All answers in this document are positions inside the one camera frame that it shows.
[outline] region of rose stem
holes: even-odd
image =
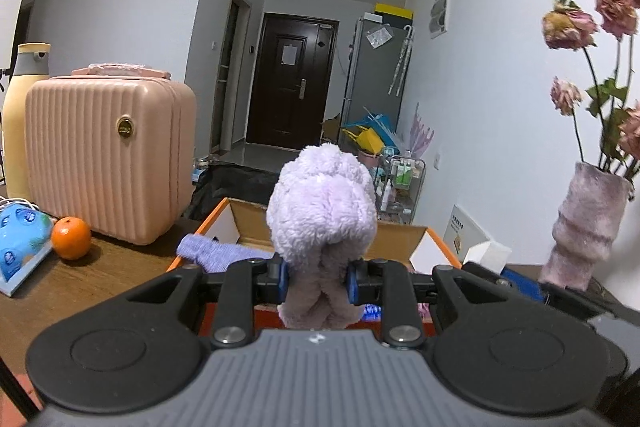
[[[628,166],[628,168],[626,169],[625,172],[625,178],[629,181],[631,181],[631,179],[638,174],[638,171],[634,172],[634,169],[636,168],[636,166],[638,165],[638,160],[636,160],[634,158],[634,160],[631,162],[631,165]]]
[[[626,104],[626,99],[629,96],[629,86],[631,86],[631,79],[634,76],[634,36],[631,35],[630,39],[629,39],[629,74],[626,78],[626,93],[625,93],[625,100],[623,100],[622,102],[622,107],[625,107]],[[625,171],[625,178],[627,178],[629,181],[631,181],[634,176],[636,174],[638,174],[638,171],[633,172],[634,169],[634,163],[637,162],[636,160],[634,160],[633,162],[631,162],[631,166],[626,168]]]
[[[618,71],[620,71],[620,51],[622,49],[622,39],[618,40],[618,46],[616,51],[616,68],[613,70],[613,85],[614,87],[618,87]],[[609,111],[609,120],[607,121],[607,136],[611,136],[611,126],[613,125],[613,109],[615,107],[616,97],[611,97],[611,110]],[[605,170],[609,170],[613,164],[613,157],[609,159],[608,163],[605,163]]]
[[[591,57],[589,56],[589,52],[587,51],[587,48],[582,48],[582,50],[584,51],[584,56],[587,57],[587,62],[589,63],[589,69],[591,70],[591,76],[593,77],[593,85],[596,87],[596,102],[598,103],[598,115],[600,115],[600,123],[602,124],[602,130],[605,130],[605,126],[604,126],[604,118],[602,117],[602,104],[600,103],[600,90],[598,89],[598,77],[596,76],[596,72],[593,70],[593,63],[591,62]],[[600,146],[600,159],[598,160],[598,168],[600,170],[604,170],[603,167],[601,167],[601,163],[602,163],[602,155],[603,155],[604,151],[602,150],[602,145]]]
[[[622,101],[622,108],[625,107],[626,99],[629,96],[629,87],[631,86],[631,78],[634,76],[634,36],[629,39],[629,74],[626,78],[625,100]]]
[[[580,143],[580,134],[578,133],[578,121],[575,120],[575,111],[572,109],[571,114],[574,117],[575,137],[578,140],[578,149],[580,149],[580,160],[584,163],[584,154],[582,154],[582,143]]]
[[[613,174],[618,174],[618,171],[620,170],[621,167],[624,167],[626,169],[626,154],[624,155],[624,157],[622,158],[622,160],[620,160],[620,165],[618,165],[618,167],[616,167],[615,172],[613,172]]]

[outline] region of orange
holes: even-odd
[[[51,244],[62,259],[80,259],[91,248],[91,229],[79,217],[63,217],[53,226]]]

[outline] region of pink suitcase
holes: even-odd
[[[26,100],[34,202],[134,245],[166,232],[191,198],[196,102],[146,76],[58,76]]]

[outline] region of blue fabric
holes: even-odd
[[[259,257],[261,259],[271,259],[273,253],[263,250],[255,250],[241,245],[230,245],[219,243],[204,237],[203,235],[186,235],[177,253],[180,257],[202,266],[207,273],[223,272],[231,263]]]

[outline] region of black cable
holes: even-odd
[[[27,421],[36,418],[40,409],[22,388],[20,382],[14,377],[2,357],[0,357],[0,389],[4,391],[9,400],[15,405],[15,408]]]

